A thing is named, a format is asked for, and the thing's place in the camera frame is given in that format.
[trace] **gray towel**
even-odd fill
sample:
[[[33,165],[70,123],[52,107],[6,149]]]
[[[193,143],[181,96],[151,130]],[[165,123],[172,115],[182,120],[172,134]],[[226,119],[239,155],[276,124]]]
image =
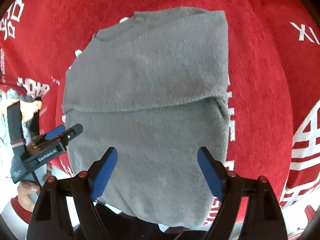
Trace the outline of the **gray towel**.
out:
[[[199,228],[213,196],[199,147],[226,159],[228,25],[223,11],[138,12],[99,31],[66,74],[66,127],[74,173],[108,147],[118,164],[100,201],[142,220]]]

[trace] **black clamp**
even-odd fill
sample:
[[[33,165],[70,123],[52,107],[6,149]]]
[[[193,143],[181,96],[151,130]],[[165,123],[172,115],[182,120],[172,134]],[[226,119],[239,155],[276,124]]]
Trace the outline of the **black clamp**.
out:
[[[222,202],[204,240],[229,239],[242,197],[249,201],[239,240],[288,239],[280,205],[266,177],[246,179],[227,171],[206,147],[199,149],[198,163],[212,195]]]
[[[57,180],[51,176],[44,184],[33,210],[27,240],[74,240],[66,196],[73,197],[86,240],[111,240],[93,202],[105,190],[116,166],[118,154],[110,147],[88,171],[74,178]]]
[[[69,142],[83,132],[83,127],[80,124],[76,124],[63,131],[64,126],[59,126],[50,133],[39,136],[26,146],[21,125],[20,102],[9,106],[7,115],[14,153],[10,170],[12,181],[14,183],[30,181],[41,186],[34,171],[66,152]]]

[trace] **human hand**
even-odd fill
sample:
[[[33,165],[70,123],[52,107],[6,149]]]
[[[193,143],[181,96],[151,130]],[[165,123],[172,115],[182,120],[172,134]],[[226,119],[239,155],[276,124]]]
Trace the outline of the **human hand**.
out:
[[[47,173],[45,174],[43,180],[46,181],[50,176],[52,176],[52,167],[50,163],[47,163]]]
[[[18,202],[20,206],[22,206],[25,210],[33,212],[35,204],[28,195],[40,191],[40,187],[34,183],[24,181],[19,183],[17,190]]]
[[[0,114],[7,114],[7,108],[14,103],[20,101],[17,98],[7,98],[6,93],[2,93],[0,101]],[[42,102],[23,102],[20,101],[20,110],[22,113],[22,122],[27,122],[33,118],[34,113],[38,112],[41,109]]]

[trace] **white lettering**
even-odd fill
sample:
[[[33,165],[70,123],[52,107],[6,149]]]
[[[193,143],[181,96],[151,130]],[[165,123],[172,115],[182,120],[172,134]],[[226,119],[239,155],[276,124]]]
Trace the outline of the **white lettering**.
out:
[[[0,49],[0,70],[1,70],[1,78],[2,83],[5,84],[5,58],[4,58],[4,50]]]
[[[18,176],[20,175],[20,173],[21,173],[21,170],[20,170],[20,171],[15,171],[15,172],[13,173],[13,175],[14,175],[15,177],[18,177]]]
[[[76,57],[78,57],[80,54],[82,54],[82,50],[77,49],[77,50],[75,51],[75,54],[76,54]]]
[[[230,85],[231,83],[228,75],[228,86]],[[227,96],[228,96],[228,99],[232,98],[232,91],[227,92]],[[233,107],[229,107],[228,111],[229,111],[230,118],[235,115],[235,109]],[[230,142],[233,142],[236,140],[236,121],[235,120],[230,120],[229,130],[230,130],[229,140]]]
[[[292,24],[293,27],[295,27],[300,32],[299,41],[304,41],[304,36],[306,36],[309,41],[314,43],[314,41],[309,37],[309,35],[306,34],[306,26],[304,24],[301,24],[301,28],[299,28],[295,23],[292,23],[292,22],[290,23]]]
[[[53,78],[53,77],[51,77],[51,79],[52,79],[52,81],[53,81],[54,83],[56,83],[57,85],[60,85],[60,80],[55,79],[55,78]]]
[[[18,13],[17,16],[15,16],[14,12],[16,10],[17,5],[19,6],[19,13]],[[20,17],[21,17],[21,14],[23,12],[23,8],[24,8],[24,3],[22,2],[22,0],[15,0],[14,6],[13,6],[13,9],[12,9],[11,19],[16,21],[16,22],[20,22]]]
[[[61,166],[63,167],[64,171],[65,171],[67,174],[69,174],[70,177],[73,178],[75,175],[73,174],[71,168],[70,168],[69,166],[66,167],[66,166],[63,164],[62,160],[60,160],[60,163],[61,163]]]
[[[233,171],[235,168],[235,161],[226,161],[223,166],[227,169],[227,171]]]
[[[123,22],[125,22],[126,20],[129,20],[129,17],[124,17],[124,18],[122,18],[122,19],[119,21],[119,23],[123,23]]]
[[[44,109],[42,109],[42,110],[40,111],[40,116],[42,116],[46,111],[47,111],[47,107],[45,107]]]
[[[42,162],[42,161],[44,161],[45,159],[49,158],[50,156],[54,155],[57,152],[58,152],[58,150],[54,149],[53,151],[49,152],[48,154],[43,155],[43,157],[38,158],[38,161]]]
[[[19,12],[17,15],[15,15],[17,6],[19,7]],[[13,26],[12,21],[20,22],[23,8],[24,3],[22,0],[15,0],[15,2],[7,10],[7,17],[2,18],[0,22],[0,31],[4,32],[4,40],[6,40],[8,37],[15,39],[16,28]]]
[[[316,144],[316,139],[320,137],[320,129],[318,128],[318,110],[320,109],[320,100],[311,109],[305,120],[302,122],[295,135],[293,136],[292,146],[295,143],[309,141],[306,148],[292,149],[292,158],[302,159],[306,157],[312,157],[320,152],[320,144]],[[310,131],[304,131],[307,126],[310,125]],[[305,169],[318,165],[320,163],[320,157],[314,157],[304,162],[291,162],[290,170],[302,172],[300,176],[303,176]],[[320,181],[320,173],[314,181],[297,185],[293,188],[285,187],[285,194],[292,194],[290,197],[283,197],[281,202],[286,202],[284,208],[291,206],[294,201],[300,200],[306,195],[309,195],[313,191],[313,187]],[[304,194],[300,194],[300,191],[310,189]]]
[[[311,27],[309,27],[309,30],[311,31],[312,36],[315,38],[316,43],[317,43],[318,45],[320,45],[319,40],[318,40],[317,36],[315,35],[315,32],[313,31],[313,29],[312,29]]]
[[[32,96],[33,98],[43,97],[50,90],[48,84],[41,84],[30,78],[26,78],[24,82],[22,78],[18,78],[17,85],[24,87],[27,90],[27,95]]]

